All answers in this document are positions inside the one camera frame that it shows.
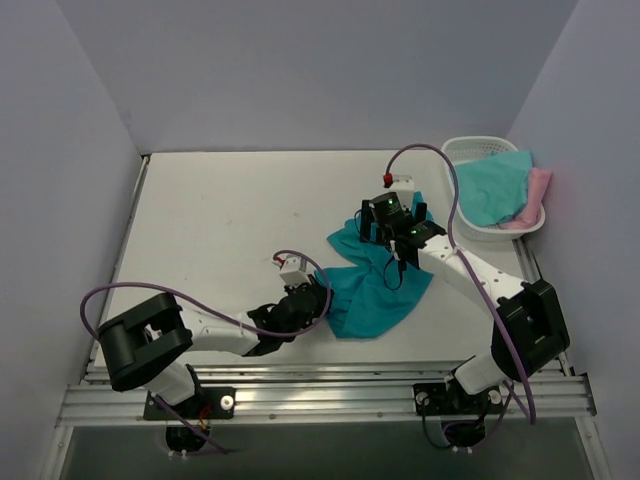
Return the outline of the teal t shirt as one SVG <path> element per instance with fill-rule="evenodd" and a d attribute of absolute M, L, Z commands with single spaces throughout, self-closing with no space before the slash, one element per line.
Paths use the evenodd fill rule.
<path fill-rule="evenodd" d="M 351 264 L 315 273 L 333 291 L 328 325 L 336 338 L 369 340 L 385 334 L 419 304 L 433 275 L 412 266 L 400 273 L 398 263 L 382 246 L 361 243 L 359 212 L 327 237 L 333 250 Z"/>

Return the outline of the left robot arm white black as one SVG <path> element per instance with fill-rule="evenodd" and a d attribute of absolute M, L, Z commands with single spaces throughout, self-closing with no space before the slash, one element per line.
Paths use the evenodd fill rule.
<path fill-rule="evenodd" d="M 215 313 L 175 291 L 159 293 L 101 325 L 98 342 L 112 389 L 139 387 L 160 397 L 179 419 L 199 411 L 204 392 L 189 351 L 260 357 L 312 329 L 329 312 L 333 291 L 314 278 L 287 285 L 285 296 L 234 316 Z"/>

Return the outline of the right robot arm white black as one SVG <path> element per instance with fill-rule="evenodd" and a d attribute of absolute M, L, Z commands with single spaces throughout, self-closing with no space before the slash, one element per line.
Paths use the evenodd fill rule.
<path fill-rule="evenodd" d="M 570 337 L 554 287 L 509 275 L 458 245 L 450 232 L 405 209 L 398 195 L 364 200 L 360 237 L 386 248 L 400 269 L 409 266 L 446 282 L 492 316 L 487 352 L 456 367 L 444 388 L 455 412 L 469 411 L 480 393 L 508 379 L 520 383 L 570 346 Z"/>

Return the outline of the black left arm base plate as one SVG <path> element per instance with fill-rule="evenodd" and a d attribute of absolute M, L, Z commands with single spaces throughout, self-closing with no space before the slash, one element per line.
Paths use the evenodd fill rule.
<path fill-rule="evenodd" d="M 230 420 L 234 417 L 236 389 L 231 386 L 205 386 L 202 392 L 171 407 L 188 421 Z M 147 421 L 172 421 L 176 417 L 167 412 L 151 394 L 147 394 L 143 419 Z"/>

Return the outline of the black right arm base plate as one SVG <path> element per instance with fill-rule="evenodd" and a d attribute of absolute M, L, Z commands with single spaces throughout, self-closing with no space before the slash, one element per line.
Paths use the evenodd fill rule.
<path fill-rule="evenodd" d="M 469 395 L 456 382 L 416 383 L 412 386 L 418 416 L 482 416 L 501 412 L 504 403 L 498 387 Z"/>

